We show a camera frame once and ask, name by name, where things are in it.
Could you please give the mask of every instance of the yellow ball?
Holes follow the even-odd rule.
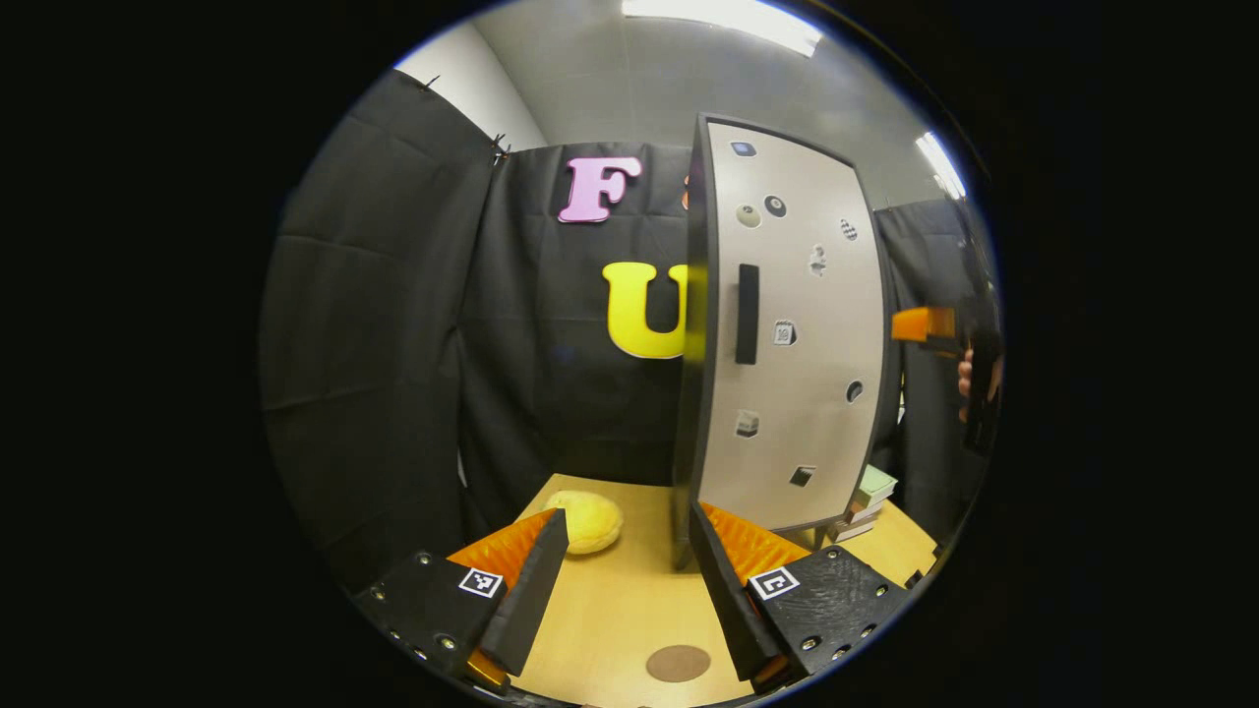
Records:
[[[624,517],[607,496],[593,491],[562,490],[550,495],[544,509],[563,509],[568,525],[568,552],[603,551],[621,535]]]

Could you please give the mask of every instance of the wooden table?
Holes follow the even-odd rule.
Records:
[[[529,661],[512,684],[599,708],[685,708],[750,694],[749,682],[735,678],[704,578],[672,569],[669,488],[551,475],[519,518],[540,511],[562,489],[612,499],[624,525],[611,547],[564,558]],[[871,530],[840,545],[889,580],[925,574],[935,542],[890,501],[878,514]],[[684,683],[652,678],[647,658],[675,644],[703,649],[713,665]]]

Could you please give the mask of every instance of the ceiling light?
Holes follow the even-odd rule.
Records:
[[[812,57],[822,33],[805,20],[755,0],[623,0],[627,18],[666,18],[720,25]]]
[[[943,181],[943,188],[948,191],[948,195],[953,199],[961,199],[966,197],[966,186],[962,185],[962,179],[957,176],[957,170],[953,169],[953,163],[948,160],[944,155],[944,149],[940,147],[939,141],[932,134],[924,134],[922,137],[914,141],[914,145],[923,151],[927,161],[932,164],[935,169],[935,179]]]

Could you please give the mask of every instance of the hand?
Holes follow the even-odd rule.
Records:
[[[967,349],[966,357],[957,364],[957,389],[967,398],[971,397],[971,372],[974,369],[971,365],[972,357],[974,357],[974,349]],[[957,412],[957,417],[962,418],[963,423],[966,422],[966,406],[962,406],[962,409]]]
[[[973,349],[966,350],[966,357],[957,365],[957,389],[962,392],[962,396],[967,398],[971,397],[971,373],[974,367],[971,364],[971,359],[974,357]],[[997,360],[992,364],[992,385],[988,387],[988,401],[992,401],[997,394],[997,387],[1001,385],[1001,364],[1005,357],[997,357]],[[966,407],[963,406],[957,413],[962,422],[966,422]]]

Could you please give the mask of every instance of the stack of books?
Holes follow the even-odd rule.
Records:
[[[849,506],[845,519],[830,528],[827,537],[840,543],[874,528],[879,509],[883,509],[884,500],[891,496],[895,489],[896,477],[874,465],[866,465],[861,474],[861,484],[852,496],[852,505]]]

